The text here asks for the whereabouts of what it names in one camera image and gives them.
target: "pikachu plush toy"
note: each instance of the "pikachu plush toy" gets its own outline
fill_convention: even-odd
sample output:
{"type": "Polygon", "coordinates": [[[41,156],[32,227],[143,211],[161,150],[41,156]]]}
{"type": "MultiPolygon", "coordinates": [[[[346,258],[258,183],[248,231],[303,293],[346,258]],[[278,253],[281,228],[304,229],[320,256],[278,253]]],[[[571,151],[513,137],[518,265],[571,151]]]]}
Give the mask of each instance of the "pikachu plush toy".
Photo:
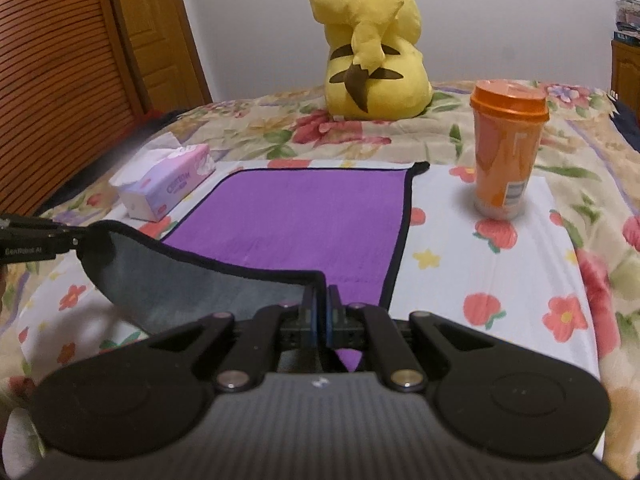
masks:
{"type": "Polygon", "coordinates": [[[310,0],[330,54],[324,81],[334,117],[394,121],[419,115],[433,88],[415,47],[415,0],[310,0]]]}

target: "orange cup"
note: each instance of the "orange cup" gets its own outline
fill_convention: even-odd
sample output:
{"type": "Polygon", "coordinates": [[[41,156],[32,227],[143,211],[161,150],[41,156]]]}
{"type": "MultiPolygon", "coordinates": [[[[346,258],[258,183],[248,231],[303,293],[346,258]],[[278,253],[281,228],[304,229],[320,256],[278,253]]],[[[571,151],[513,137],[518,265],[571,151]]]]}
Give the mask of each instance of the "orange cup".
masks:
{"type": "Polygon", "coordinates": [[[546,94],[506,80],[479,81],[471,94],[476,125],[476,209],[514,218],[549,120],[546,94]]]}

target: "purple cloth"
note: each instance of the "purple cloth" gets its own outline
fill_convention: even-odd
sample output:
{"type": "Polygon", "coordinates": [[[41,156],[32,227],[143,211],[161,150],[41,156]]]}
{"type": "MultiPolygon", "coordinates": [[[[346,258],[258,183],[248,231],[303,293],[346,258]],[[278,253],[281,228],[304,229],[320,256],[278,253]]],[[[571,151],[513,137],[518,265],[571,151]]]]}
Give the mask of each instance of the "purple cloth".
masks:
{"type": "MultiPolygon", "coordinates": [[[[402,221],[406,170],[246,170],[164,242],[229,264],[321,270],[343,303],[378,304],[402,221]]],[[[360,352],[339,351],[349,370],[360,352]]]]}

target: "pink and purple tissue package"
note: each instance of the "pink and purple tissue package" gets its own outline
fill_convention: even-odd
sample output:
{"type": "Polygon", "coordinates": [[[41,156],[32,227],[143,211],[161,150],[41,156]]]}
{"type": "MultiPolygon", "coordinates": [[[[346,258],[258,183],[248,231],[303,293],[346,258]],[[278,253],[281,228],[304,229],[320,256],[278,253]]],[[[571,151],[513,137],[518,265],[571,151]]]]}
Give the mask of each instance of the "pink and purple tissue package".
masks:
{"type": "Polygon", "coordinates": [[[185,146],[136,182],[117,186],[129,216],[158,222],[214,170],[206,144],[185,146]]]}

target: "ribbed gray surface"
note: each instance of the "ribbed gray surface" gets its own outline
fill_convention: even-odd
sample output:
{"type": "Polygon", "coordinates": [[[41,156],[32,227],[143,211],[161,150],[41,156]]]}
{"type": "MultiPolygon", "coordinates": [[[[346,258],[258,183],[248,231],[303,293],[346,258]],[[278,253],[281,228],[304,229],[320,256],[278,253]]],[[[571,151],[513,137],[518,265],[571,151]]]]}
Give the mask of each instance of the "ribbed gray surface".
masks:
{"type": "Polygon", "coordinates": [[[424,398],[374,374],[269,374],[166,449],[124,462],[52,452],[25,480],[613,480],[593,456],[518,464],[455,441],[424,398]]]}

